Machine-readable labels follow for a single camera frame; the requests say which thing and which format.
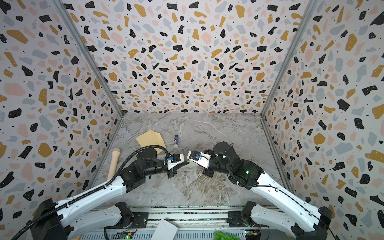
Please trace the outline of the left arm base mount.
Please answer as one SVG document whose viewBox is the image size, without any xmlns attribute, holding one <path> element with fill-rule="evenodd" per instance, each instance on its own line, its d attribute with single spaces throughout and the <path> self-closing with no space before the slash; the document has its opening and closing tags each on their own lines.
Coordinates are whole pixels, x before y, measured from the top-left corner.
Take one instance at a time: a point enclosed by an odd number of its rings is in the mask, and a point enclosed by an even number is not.
<svg viewBox="0 0 384 240">
<path fill-rule="evenodd" d="M 147 227 L 148 219 L 148 212 L 133 212 L 130 215 L 122 217 L 122 219 L 114 226 L 104 227 L 104 229 L 145 229 Z"/>
</svg>

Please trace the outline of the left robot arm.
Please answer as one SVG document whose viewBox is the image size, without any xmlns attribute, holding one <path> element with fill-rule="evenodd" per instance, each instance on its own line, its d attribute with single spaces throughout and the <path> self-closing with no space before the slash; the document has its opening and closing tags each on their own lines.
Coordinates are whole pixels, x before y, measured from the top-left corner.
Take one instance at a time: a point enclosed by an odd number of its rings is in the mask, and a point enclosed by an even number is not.
<svg viewBox="0 0 384 240">
<path fill-rule="evenodd" d="M 157 158 L 155 146 L 141 148 L 122 163 L 119 170 L 106 182 L 74 197 L 41 203 L 30 222 L 34 240 L 69 240 L 100 228 L 138 227 L 139 220 L 124 202 L 104 210 L 94 208 L 140 187 L 146 177 L 166 173 L 168 178 L 188 165 L 182 154 L 166 153 L 164 160 Z"/>
</svg>

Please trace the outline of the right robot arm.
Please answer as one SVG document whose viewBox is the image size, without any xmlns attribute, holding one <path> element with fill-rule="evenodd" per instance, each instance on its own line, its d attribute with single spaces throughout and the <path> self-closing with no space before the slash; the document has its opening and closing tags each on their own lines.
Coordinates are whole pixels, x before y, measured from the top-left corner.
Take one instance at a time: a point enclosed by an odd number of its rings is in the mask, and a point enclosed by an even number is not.
<svg viewBox="0 0 384 240">
<path fill-rule="evenodd" d="M 297 240 L 325 240 L 331 232 L 332 211 L 316 207 L 288 191 L 256 163 L 241 159 L 233 145 L 220 142 L 212 150 L 190 152 L 189 160 L 203 167 L 203 174 L 227 175 L 234 185 L 255 193 L 278 208 L 277 211 L 248 201 L 241 211 L 241 224 L 275 228 Z"/>
</svg>

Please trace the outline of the cream paper letter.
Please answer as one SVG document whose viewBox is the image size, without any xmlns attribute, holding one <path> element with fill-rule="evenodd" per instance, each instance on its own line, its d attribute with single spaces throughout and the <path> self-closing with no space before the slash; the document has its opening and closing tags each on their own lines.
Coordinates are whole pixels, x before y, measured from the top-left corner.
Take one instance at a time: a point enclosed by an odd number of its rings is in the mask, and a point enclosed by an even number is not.
<svg viewBox="0 0 384 240">
<path fill-rule="evenodd" d="M 183 169 L 191 169 L 191 168 L 199 168 L 200 165 L 198 165 L 195 162 L 188 161 L 188 164 L 183 167 Z"/>
</svg>

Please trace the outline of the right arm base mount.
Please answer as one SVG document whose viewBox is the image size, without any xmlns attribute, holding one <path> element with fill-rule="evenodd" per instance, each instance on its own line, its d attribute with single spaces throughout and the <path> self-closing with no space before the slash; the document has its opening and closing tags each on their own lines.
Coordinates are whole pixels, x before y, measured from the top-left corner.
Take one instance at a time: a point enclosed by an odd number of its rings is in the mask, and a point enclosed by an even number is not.
<svg viewBox="0 0 384 240">
<path fill-rule="evenodd" d="M 230 228 L 240 228 L 240 227 L 248 227 L 248 228 L 259 228 L 259 227 L 267 227 L 266 225 L 260 225 L 254 222 L 251 218 L 251 212 L 246 211 L 229 211 L 227 223 Z"/>
</svg>

